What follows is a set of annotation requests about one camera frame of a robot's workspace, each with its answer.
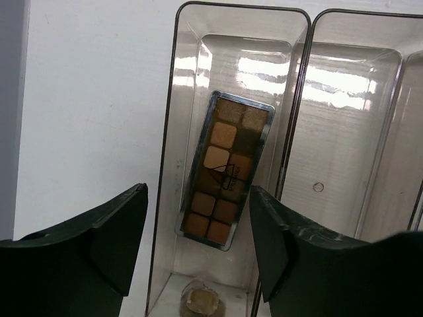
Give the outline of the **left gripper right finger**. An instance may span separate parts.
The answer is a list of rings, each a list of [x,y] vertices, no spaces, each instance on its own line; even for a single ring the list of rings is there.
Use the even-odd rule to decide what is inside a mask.
[[[273,316],[421,316],[422,233],[369,243],[250,189],[264,301]]]

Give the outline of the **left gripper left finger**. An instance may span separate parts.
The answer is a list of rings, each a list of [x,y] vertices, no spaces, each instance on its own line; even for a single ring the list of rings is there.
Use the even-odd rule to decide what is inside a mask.
[[[110,201],[19,240],[1,242],[2,316],[118,316],[148,206],[136,184]]]

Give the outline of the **brown eyeshadow palette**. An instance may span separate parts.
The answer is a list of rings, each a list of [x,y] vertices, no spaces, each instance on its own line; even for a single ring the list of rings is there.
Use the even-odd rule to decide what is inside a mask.
[[[215,90],[175,226],[221,251],[231,247],[274,119],[271,105]]]

